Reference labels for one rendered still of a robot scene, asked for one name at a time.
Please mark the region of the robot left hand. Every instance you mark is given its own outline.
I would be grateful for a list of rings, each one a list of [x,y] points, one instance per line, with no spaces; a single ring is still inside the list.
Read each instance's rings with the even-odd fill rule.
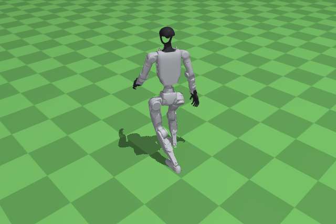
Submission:
[[[140,86],[139,84],[136,84],[137,79],[138,79],[138,78],[136,78],[136,80],[135,80],[134,83],[133,83],[133,89],[136,89],[135,87]]]

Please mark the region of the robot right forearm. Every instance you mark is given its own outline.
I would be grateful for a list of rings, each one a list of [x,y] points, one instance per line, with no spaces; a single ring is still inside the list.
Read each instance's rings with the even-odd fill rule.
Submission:
[[[188,78],[188,87],[190,89],[190,93],[193,94],[193,91],[194,90],[197,90],[196,89],[196,85],[195,85],[195,75],[193,75],[192,77]]]

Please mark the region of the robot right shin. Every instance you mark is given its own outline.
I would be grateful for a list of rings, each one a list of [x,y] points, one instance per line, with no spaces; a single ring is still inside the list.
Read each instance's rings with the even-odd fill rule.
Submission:
[[[169,120],[168,119],[168,123],[169,123],[169,130],[170,130],[170,134],[171,134],[171,139],[172,139],[172,144],[174,146],[174,144],[177,146],[177,141],[176,141],[176,135],[177,135],[177,115],[176,112],[175,113],[175,120]]]

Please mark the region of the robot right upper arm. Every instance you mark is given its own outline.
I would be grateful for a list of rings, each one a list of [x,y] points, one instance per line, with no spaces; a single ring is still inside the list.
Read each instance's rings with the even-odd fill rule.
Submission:
[[[192,68],[192,63],[190,60],[190,54],[186,50],[180,50],[184,67],[186,68],[186,71],[184,72],[184,75],[187,78],[190,78],[194,75],[193,68]]]

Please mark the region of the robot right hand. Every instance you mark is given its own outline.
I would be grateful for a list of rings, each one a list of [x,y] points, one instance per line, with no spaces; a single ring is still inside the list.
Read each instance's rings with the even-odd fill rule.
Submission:
[[[190,97],[190,99],[191,98],[193,98],[193,102],[191,103],[191,104],[193,104],[194,103],[194,105],[193,106],[198,106],[199,105],[199,100],[198,100],[198,96],[197,96],[197,91],[196,90],[194,90],[193,91],[193,94],[191,93],[191,97]]]

